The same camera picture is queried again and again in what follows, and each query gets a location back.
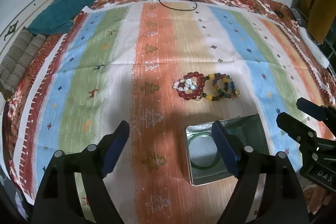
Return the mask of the silver metal tin box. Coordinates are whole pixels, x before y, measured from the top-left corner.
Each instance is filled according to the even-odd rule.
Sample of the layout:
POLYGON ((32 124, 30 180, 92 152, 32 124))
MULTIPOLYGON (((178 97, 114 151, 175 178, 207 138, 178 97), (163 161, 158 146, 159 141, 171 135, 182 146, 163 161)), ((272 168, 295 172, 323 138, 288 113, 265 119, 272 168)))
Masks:
MULTIPOLYGON (((258 114, 221 120, 231 135, 235 135, 244 146, 268 155, 265 131, 258 114)), ((211 136, 212 123, 189 125, 185 128, 186 180, 193 186, 209 184, 232 176, 228 172, 211 136)))

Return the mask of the white long object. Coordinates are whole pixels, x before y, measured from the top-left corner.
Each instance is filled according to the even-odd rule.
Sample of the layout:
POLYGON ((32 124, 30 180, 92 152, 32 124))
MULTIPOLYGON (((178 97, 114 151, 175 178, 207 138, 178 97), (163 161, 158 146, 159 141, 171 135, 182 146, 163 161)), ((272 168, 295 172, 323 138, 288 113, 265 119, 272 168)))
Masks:
POLYGON ((319 49, 319 47, 315 44, 313 39, 310 37, 309 33, 307 32, 307 29, 304 27, 298 28, 298 33, 304 43, 307 45, 309 50, 311 51, 312 55, 316 59, 316 61, 323 67, 324 69, 327 69, 330 65, 329 60, 327 57, 322 53, 322 51, 319 49))

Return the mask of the green jade bangle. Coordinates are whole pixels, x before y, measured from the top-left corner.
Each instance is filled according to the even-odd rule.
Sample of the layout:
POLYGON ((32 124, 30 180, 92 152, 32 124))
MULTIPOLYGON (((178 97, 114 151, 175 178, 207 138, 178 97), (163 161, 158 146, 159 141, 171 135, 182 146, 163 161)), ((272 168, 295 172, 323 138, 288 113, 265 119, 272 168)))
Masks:
POLYGON ((215 166, 221 156, 210 134, 198 133, 189 139, 190 163, 193 168, 207 170, 215 166))

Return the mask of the brown striped pillow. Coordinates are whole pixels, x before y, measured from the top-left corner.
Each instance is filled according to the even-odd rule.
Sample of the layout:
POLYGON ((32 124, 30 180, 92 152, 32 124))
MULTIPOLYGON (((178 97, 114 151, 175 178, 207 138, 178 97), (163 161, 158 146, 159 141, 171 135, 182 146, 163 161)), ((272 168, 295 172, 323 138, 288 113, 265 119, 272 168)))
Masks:
POLYGON ((5 101, 15 93, 25 71, 46 39, 45 35, 33 35, 25 27, 15 38, 1 62, 1 94, 5 101))

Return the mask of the white headboard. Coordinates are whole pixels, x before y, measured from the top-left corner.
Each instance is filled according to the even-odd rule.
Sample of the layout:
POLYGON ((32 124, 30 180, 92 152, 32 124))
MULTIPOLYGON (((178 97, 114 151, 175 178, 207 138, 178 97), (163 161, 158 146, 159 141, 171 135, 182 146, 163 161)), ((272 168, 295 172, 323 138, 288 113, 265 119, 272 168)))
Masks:
POLYGON ((22 28, 28 27, 53 1, 32 0, 1 23, 1 59, 6 55, 22 28))

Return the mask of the teal blanket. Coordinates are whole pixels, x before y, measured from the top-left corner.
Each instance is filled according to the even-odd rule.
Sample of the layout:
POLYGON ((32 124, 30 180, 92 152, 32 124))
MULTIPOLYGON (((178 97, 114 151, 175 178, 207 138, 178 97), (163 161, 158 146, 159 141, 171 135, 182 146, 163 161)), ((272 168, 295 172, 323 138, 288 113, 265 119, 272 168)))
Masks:
POLYGON ((34 35, 64 34, 73 26, 74 18, 81 9, 92 6, 96 0, 54 0, 28 26, 34 35))

